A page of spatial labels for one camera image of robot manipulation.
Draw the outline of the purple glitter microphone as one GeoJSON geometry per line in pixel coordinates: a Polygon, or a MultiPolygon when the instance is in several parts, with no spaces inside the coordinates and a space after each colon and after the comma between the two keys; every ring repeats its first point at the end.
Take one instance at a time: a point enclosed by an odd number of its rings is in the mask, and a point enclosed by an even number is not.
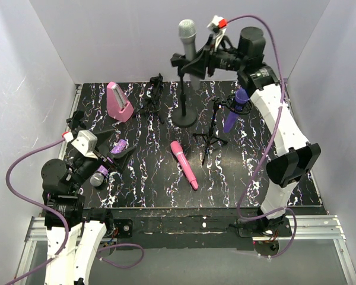
{"type": "MultiPolygon", "coordinates": [[[[121,153],[125,147],[126,147],[126,140],[119,140],[117,142],[117,144],[111,149],[110,153],[111,154],[119,154],[121,153]]],[[[108,168],[104,167],[104,166],[100,166],[97,171],[91,176],[90,178],[90,184],[93,187],[99,187],[103,184],[104,179],[106,178],[106,176],[109,174],[109,170],[108,168]]]]}

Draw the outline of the purple matte microphone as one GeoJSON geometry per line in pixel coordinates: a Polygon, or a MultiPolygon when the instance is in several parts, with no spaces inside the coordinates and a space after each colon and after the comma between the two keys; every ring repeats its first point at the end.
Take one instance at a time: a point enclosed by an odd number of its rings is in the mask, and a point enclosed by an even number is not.
{"type": "Polygon", "coordinates": [[[244,106],[248,103],[249,96],[243,87],[240,87],[234,96],[233,101],[230,105],[230,112],[224,122],[223,131],[229,133],[234,126],[240,112],[243,110],[244,106]]]}

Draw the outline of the silver grey microphone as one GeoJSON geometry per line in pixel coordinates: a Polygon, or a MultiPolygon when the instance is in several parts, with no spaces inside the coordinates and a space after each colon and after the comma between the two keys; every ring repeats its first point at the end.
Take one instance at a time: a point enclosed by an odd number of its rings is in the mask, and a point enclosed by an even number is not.
{"type": "Polygon", "coordinates": [[[194,60],[196,58],[196,28],[195,22],[191,19],[184,19],[179,23],[179,38],[183,43],[185,57],[187,60],[194,60]]]}

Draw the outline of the black round-base clip stand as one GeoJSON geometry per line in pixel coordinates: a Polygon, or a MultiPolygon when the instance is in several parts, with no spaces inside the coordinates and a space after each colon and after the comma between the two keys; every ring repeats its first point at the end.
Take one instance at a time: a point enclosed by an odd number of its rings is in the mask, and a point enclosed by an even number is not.
{"type": "Polygon", "coordinates": [[[185,73],[182,71],[183,66],[188,63],[184,55],[174,53],[170,59],[172,67],[177,68],[177,74],[180,77],[180,96],[179,105],[171,113],[171,119],[175,126],[179,128],[189,128],[197,121],[196,113],[186,107],[186,93],[183,77],[185,73]]]}

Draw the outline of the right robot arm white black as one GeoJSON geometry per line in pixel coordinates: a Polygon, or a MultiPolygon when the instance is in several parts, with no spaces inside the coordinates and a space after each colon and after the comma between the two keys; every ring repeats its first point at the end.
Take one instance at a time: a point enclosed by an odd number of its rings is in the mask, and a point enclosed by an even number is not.
{"type": "Polygon", "coordinates": [[[227,108],[240,115],[249,104],[254,105],[271,133],[269,145],[276,146],[277,157],[266,165],[269,186],[256,217],[240,216],[242,228],[251,232],[275,232],[287,219],[287,204],[293,189],[305,177],[321,154],[319,144],[312,144],[297,126],[284,101],[284,89],[273,69],[264,63],[266,40],[257,27],[240,32],[239,45],[234,47],[225,35],[225,26],[209,25],[211,35],[200,50],[195,50],[196,31],[179,28],[185,54],[173,55],[171,63],[182,74],[203,79],[216,69],[235,71],[242,100],[234,98],[227,108]]]}

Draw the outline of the black left-edge clip stand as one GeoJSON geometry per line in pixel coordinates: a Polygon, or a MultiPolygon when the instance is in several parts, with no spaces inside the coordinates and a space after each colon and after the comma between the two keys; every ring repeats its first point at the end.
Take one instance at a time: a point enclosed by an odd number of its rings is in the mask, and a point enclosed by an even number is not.
{"type": "Polygon", "coordinates": [[[73,131],[78,128],[87,129],[87,126],[83,122],[85,113],[82,110],[76,110],[70,118],[66,120],[68,128],[73,131]]]}

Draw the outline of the black folded tripod stand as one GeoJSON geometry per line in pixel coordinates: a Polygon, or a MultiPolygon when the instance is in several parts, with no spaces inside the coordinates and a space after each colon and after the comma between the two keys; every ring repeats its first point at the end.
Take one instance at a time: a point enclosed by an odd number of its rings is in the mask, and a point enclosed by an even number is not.
{"type": "Polygon", "coordinates": [[[162,118],[161,113],[161,96],[163,93],[163,76],[159,73],[155,77],[150,78],[151,84],[151,94],[150,97],[145,99],[145,106],[142,108],[144,114],[156,115],[159,122],[164,124],[164,119],[162,118]]]}

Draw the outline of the pink metronome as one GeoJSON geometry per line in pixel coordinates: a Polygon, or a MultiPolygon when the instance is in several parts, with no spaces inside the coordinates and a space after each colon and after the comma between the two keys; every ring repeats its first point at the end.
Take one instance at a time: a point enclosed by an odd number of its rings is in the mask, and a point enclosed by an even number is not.
{"type": "Polygon", "coordinates": [[[134,113],[134,107],[126,98],[119,84],[109,82],[106,87],[107,113],[120,122],[127,122],[134,113]]]}

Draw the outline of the pink microphone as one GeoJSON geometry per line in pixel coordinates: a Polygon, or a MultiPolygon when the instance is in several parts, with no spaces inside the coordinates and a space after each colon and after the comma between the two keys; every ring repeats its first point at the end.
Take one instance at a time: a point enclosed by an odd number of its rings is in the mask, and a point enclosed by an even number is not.
{"type": "Polygon", "coordinates": [[[180,163],[183,173],[185,174],[188,182],[190,183],[191,187],[193,188],[194,191],[197,191],[199,188],[196,176],[194,175],[191,166],[183,152],[182,146],[178,141],[173,141],[170,143],[170,148],[180,163]]]}

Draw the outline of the black tripod shock-mount stand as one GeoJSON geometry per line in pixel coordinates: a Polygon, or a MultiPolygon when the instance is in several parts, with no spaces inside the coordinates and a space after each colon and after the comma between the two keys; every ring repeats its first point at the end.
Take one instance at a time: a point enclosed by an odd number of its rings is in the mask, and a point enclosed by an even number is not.
{"type": "MultiPolygon", "coordinates": [[[[207,133],[193,133],[192,136],[195,141],[197,141],[198,137],[201,137],[204,141],[204,150],[203,150],[203,155],[202,155],[202,165],[205,164],[205,156],[209,152],[209,149],[211,148],[212,145],[215,143],[220,142],[222,145],[228,144],[227,140],[221,139],[215,135],[215,126],[216,126],[216,117],[217,117],[217,112],[222,108],[226,108],[229,110],[231,102],[233,101],[234,96],[229,95],[226,97],[226,99],[221,99],[220,97],[215,97],[212,99],[213,105],[212,105],[212,117],[211,117],[211,123],[209,125],[207,133]]],[[[248,103],[244,106],[243,110],[240,112],[239,116],[244,116],[250,113],[252,109],[252,103],[248,101],[248,103]]]]}

